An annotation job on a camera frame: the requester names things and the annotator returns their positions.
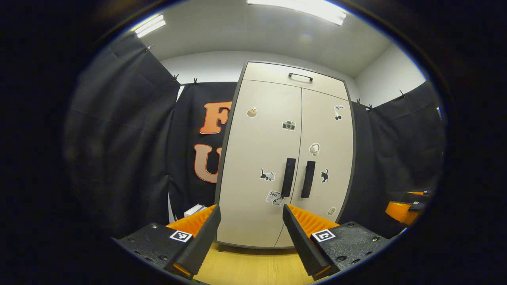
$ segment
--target orange letter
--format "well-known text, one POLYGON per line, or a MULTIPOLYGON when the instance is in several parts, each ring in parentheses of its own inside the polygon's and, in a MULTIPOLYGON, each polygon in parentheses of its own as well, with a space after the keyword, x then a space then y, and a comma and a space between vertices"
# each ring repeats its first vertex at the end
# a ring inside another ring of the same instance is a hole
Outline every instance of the orange letter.
POLYGON ((231 109, 232 102, 219 102, 219 103, 208 103, 204 105, 206 108, 206 118, 204 119, 204 126, 201 128, 200 133, 211 134, 219 133, 222 128, 219 127, 219 120, 222 124, 227 123, 229 117, 229 111, 222 110, 220 108, 231 109))
MULTIPOLYGON (((211 174, 208 172, 208 155, 213 150, 210 146, 207 145, 195 145, 195 161, 194 161, 194 171, 195 174, 199 178, 204 181, 216 183, 216 177, 218 176, 219 171, 217 170, 215 174, 211 174)), ((222 156, 222 148, 217 148, 216 153, 219 154, 219 165, 220 158, 222 156)))

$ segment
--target ceiling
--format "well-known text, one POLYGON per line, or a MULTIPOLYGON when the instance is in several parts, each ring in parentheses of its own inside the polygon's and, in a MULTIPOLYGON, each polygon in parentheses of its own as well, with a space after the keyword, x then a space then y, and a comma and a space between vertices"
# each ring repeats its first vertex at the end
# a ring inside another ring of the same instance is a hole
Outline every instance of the ceiling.
POLYGON ((161 12, 166 25, 141 40, 159 60, 208 51, 255 51, 314 62, 356 77, 391 41, 348 14, 343 25, 246 0, 187 0, 161 12))

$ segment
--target sticker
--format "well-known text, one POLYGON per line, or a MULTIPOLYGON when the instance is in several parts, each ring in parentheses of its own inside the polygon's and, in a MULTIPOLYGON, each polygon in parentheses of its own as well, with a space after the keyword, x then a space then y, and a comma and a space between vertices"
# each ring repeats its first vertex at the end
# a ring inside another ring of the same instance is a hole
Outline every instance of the sticker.
POLYGON ((312 233, 312 235, 318 242, 323 242, 325 240, 332 239, 333 237, 335 237, 335 235, 329 230, 323 230, 320 232, 312 233))
POLYGON ((187 242, 192 234, 182 232, 182 231, 175 231, 169 238, 175 239, 177 241, 187 242))
POLYGON ((323 172, 323 171, 320 172, 320 177, 322 177, 321 183, 328 181, 329 177, 328 177, 328 169, 327 168, 325 169, 325 172, 323 172))
POLYGON ((332 208, 331 208, 331 209, 329 209, 329 211, 328 211, 328 216, 332 216, 335 212, 336 212, 336 208, 335 208, 335 207, 332 207, 332 208))
POLYGON ((275 206, 279 206, 279 207, 280 207, 280 206, 281 206, 281 204, 282 204, 283 198, 284 198, 284 197, 278 197, 278 198, 274 199, 274 200, 273 200, 273 205, 275 205, 275 206))
POLYGON ((335 120, 337 121, 342 119, 342 116, 340 116, 340 114, 338 113, 339 109, 345 109, 345 107, 343 107, 342 105, 335 106, 335 120))
POLYGON ((268 196, 266 197, 266 202, 271 202, 276 198, 280 198, 281 193, 276 191, 269 191, 268 196))
POLYGON ((317 156, 319 151, 320 151, 320 145, 318 143, 314 143, 310 146, 310 153, 313 156, 317 156))
POLYGON ((296 123, 293 121, 282 121, 282 129, 294 131, 296 130, 296 123))
POLYGON ((261 168, 261 179, 265 179, 266 181, 275 181, 276 173, 264 173, 264 169, 261 168))
POLYGON ((246 115, 249 117, 249 118, 253 118, 255 116, 257 116, 257 107, 256 106, 253 106, 250 110, 248 110, 246 112, 246 115))

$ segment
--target cabinet door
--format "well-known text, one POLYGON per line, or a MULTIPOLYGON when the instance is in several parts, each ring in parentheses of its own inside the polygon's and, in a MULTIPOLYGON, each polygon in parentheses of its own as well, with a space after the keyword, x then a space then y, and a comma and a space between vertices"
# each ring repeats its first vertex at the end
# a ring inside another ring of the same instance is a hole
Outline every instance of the cabinet door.
MULTIPOLYGON (((301 151, 290 204, 335 222, 352 171, 353 131, 349 102, 303 89, 301 151), (315 156, 310 152, 318 144, 315 156), (301 198, 308 161, 315 162, 308 198, 301 198)), ((276 246, 292 246, 284 226, 276 246)))
POLYGON ((298 87, 242 81, 224 153, 219 242, 275 246, 283 226, 283 205, 290 196, 280 205, 266 200, 270 191, 281 192, 287 158, 298 158, 301 96, 298 87), (284 121, 294 122, 294 130, 283 128, 284 121))

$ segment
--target drawer handle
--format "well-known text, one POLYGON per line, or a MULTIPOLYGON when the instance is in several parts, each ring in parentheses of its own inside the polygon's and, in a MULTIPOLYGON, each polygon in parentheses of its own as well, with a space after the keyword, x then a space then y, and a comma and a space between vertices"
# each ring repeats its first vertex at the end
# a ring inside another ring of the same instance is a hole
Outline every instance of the drawer handle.
POLYGON ((301 74, 296 74, 296 73, 289 73, 288 76, 289 77, 292 77, 293 75, 299 75, 299 76, 303 76, 303 77, 306 77, 306 78, 309 78, 310 81, 313 81, 313 78, 309 77, 309 76, 306 76, 306 75, 301 75, 301 74))

